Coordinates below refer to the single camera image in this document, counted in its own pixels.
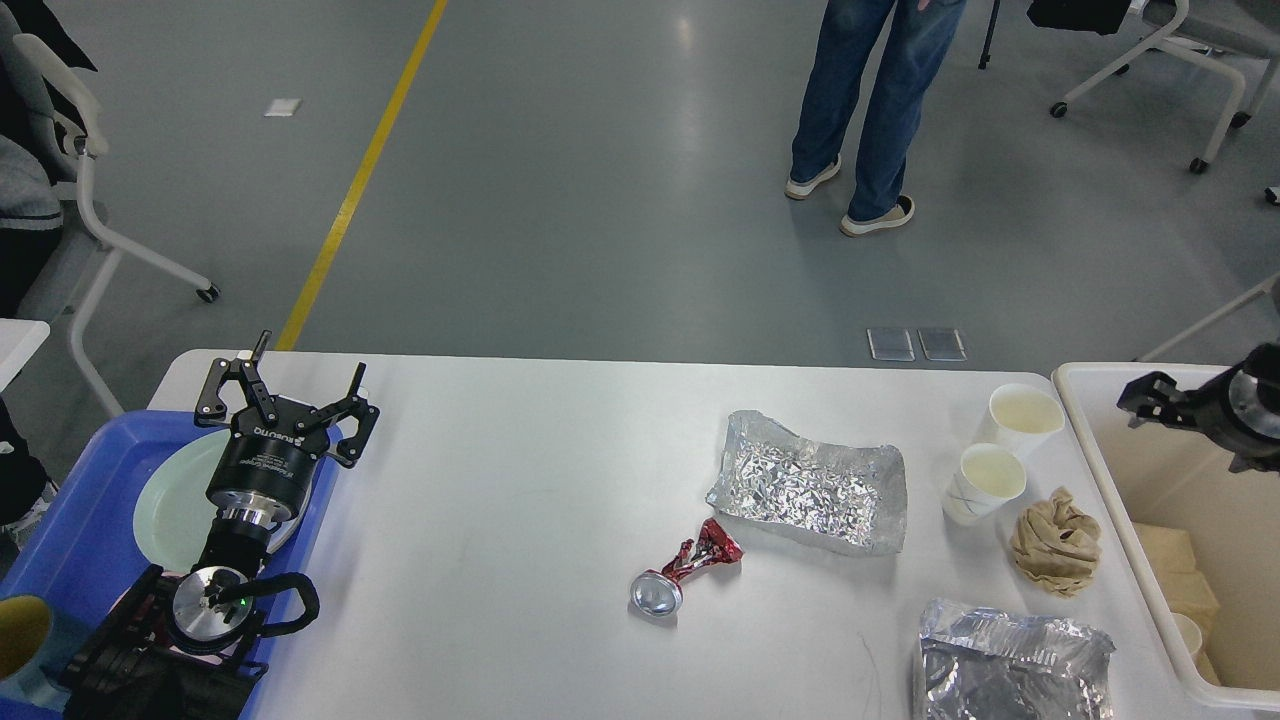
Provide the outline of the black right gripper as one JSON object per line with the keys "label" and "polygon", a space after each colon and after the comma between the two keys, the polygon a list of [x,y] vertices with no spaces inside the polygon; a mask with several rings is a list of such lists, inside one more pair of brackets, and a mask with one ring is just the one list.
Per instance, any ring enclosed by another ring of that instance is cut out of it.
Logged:
{"label": "black right gripper", "polygon": [[1130,414],[1130,428],[1198,430],[1234,455],[1230,473],[1279,473],[1277,382],[1276,360],[1245,360],[1181,389],[1171,375],[1152,372],[1125,384],[1116,407]]}

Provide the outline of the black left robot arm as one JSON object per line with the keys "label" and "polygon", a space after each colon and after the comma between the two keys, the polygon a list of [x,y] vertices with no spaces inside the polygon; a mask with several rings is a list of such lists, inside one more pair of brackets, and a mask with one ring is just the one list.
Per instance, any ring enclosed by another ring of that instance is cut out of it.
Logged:
{"label": "black left robot arm", "polygon": [[215,515],[184,574],[152,564],[72,656],[59,682],[65,719],[237,719],[268,665],[262,639],[303,630],[320,614],[312,580],[271,564],[303,527],[325,457],[352,468],[380,416],[349,388],[321,407],[273,393],[260,365],[270,340],[212,361],[193,411],[225,427],[205,491]]}

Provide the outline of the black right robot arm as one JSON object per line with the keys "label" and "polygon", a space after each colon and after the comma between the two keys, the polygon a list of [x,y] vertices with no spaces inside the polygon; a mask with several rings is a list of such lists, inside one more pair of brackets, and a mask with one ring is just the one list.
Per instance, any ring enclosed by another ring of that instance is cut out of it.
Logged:
{"label": "black right robot arm", "polygon": [[1130,428],[1147,421],[1207,437],[1233,454],[1230,473],[1279,470],[1279,346],[1265,343],[1197,389],[1152,372],[1129,382],[1116,406]]}

